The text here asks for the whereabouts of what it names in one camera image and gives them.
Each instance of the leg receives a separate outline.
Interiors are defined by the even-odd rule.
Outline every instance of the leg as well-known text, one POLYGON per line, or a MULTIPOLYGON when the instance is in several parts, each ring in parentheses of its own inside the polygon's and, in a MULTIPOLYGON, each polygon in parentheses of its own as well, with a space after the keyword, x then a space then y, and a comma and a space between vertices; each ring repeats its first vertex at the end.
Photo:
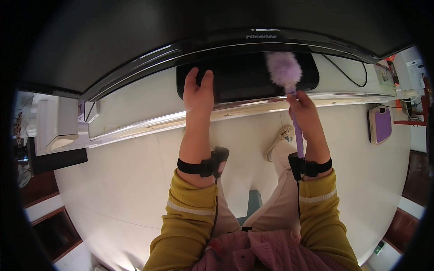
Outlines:
POLYGON ((212 238, 219 237, 220 235, 226 234, 228 232, 234 232, 240 229, 240 224, 238 223, 237 218, 232 214, 232 212, 229 210, 229 207, 227 206, 220 178, 217 180, 217 186, 218 214, 212 238))
POLYGON ((293 234, 300 234, 297 182, 288 162, 288 155, 297 149, 289 141, 280 140, 271 151, 279 179, 270 199, 245 221, 243 226, 252 227, 253 231, 290 229, 293 234))

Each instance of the hisense logo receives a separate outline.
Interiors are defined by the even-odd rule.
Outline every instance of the hisense logo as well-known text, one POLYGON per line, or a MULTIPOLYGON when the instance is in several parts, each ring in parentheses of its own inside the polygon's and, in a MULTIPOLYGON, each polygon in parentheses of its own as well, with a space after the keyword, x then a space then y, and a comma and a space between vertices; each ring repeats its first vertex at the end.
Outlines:
POLYGON ((263 39, 263 38, 277 38, 276 35, 247 35, 246 39, 263 39))

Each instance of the pink sweater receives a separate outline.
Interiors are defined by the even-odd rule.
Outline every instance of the pink sweater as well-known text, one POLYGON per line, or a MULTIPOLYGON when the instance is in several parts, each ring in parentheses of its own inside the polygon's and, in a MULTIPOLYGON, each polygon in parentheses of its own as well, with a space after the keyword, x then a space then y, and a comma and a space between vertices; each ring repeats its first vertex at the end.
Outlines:
POLYGON ((233 232, 212 239, 191 271, 255 270, 255 257, 273 271, 346 270, 330 257, 303 247, 289 230, 233 232))

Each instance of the hand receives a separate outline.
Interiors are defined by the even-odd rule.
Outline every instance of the hand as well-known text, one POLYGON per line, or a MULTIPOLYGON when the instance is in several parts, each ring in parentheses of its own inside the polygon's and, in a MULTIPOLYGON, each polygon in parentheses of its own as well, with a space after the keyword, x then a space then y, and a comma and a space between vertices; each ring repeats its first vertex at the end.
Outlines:
POLYGON ((187 115, 209 119, 214 106, 214 74, 211 70, 207 70, 199 87, 196 84, 198 72, 199 68, 194 67, 185 77, 184 106, 187 115))
POLYGON ((323 139, 324 132, 315 104, 304 91, 297 91, 297 96, 299 100, 291 94, 288 94, 286 98, 291 105, 289 108, 289 116, 293 119, 293 114, 295 115, 306 141, 313 141, 317 138, 323 139))

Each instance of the left hand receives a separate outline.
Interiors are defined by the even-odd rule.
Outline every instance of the left hand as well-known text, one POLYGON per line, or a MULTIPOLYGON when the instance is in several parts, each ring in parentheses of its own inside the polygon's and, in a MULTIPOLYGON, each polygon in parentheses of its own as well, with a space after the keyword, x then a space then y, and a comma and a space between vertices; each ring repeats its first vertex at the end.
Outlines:
POLYGON ((199 87, 196 84, 198 72, 199 68, 194 67, 185 77, 184 106, 188 115, 209 119, 214 106, 214 74, 207 70, 199 87))

